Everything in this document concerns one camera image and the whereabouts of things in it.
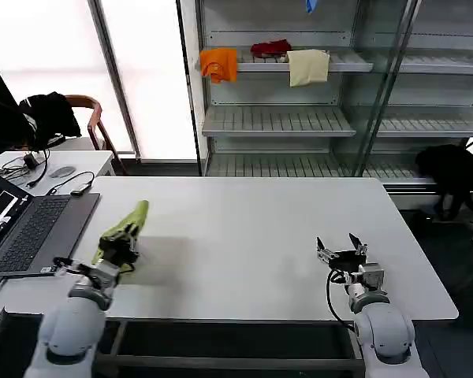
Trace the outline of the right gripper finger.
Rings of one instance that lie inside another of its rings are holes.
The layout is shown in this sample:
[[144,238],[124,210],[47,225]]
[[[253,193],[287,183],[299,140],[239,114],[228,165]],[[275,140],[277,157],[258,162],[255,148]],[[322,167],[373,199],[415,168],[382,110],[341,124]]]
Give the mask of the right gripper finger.
[[366,243],[362,243],[361,240],[354,234],[349,233],[349,238],[352,242],[352,245],[355,249],[355,255],[367,255],[368,245]]
[[316,238],[316,253],[318,259],[321,261],[330,261],[333,259],[333,251],[326,248],[319,237]]

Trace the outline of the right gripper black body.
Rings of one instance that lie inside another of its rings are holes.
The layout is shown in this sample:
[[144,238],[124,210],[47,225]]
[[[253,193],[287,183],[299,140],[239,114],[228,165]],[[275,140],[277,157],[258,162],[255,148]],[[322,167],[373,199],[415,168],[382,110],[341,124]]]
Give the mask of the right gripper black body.
[[342,272],[358,272],[359,267],[367,262],[366,254],[357,254],[355,250],[337,251],[330,259],[330,268]]

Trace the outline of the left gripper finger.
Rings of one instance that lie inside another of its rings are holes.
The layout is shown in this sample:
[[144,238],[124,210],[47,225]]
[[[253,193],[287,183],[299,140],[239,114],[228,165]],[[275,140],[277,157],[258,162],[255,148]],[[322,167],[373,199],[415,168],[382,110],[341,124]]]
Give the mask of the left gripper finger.
[[140,226],[134,223],[128,224],[125,228],[126,235],[128,236],[128,248],[130,252],[136,252],[137,238],[140,233]]

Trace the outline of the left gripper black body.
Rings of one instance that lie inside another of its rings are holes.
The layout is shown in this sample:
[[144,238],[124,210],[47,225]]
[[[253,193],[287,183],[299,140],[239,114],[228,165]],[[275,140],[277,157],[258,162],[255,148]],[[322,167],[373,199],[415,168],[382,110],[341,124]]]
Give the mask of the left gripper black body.
[[100,250],[102,259],[117,266],[121,272],[136,270],[135,263],[140,255],[132,243],[103,240],[100,242]]

